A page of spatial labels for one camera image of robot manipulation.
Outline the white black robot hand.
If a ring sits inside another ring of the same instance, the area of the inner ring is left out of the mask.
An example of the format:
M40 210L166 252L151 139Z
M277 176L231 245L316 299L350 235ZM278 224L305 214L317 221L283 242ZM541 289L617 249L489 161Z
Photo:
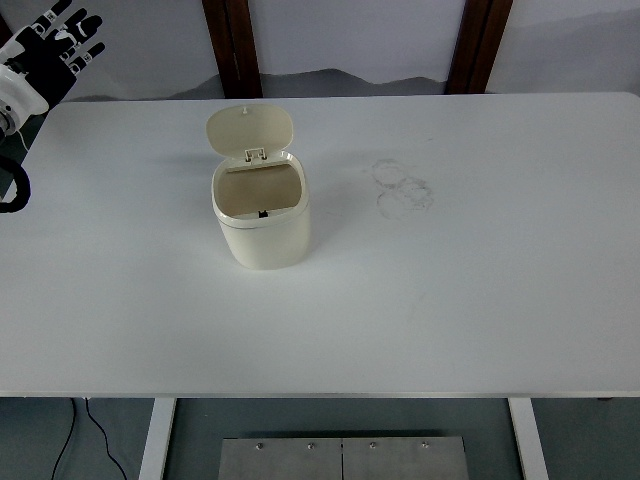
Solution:
M104 50L103 24L84 8L58 1L1 47L1 102L6 112L39 115L58 105L80 72Z

